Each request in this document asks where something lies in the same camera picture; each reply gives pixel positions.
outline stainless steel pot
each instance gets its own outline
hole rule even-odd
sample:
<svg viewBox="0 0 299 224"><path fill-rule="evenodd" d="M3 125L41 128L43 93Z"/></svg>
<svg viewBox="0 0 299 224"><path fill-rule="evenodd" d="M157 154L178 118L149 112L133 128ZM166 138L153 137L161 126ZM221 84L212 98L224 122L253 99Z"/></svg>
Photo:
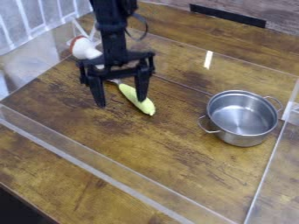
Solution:
<svg viewBox="0 0 299 224"><path fill-rule="evenodd" d="M278 104L274 108L268 100ZM225 143L240 147L261 144L268 133L277 124L277 112L282 109L281 102L270 97L241 90L229 90L213 95L206 106L208 114L200 117L201 129L214 134ZM209 118L206 130L201 119Z"/></svg>

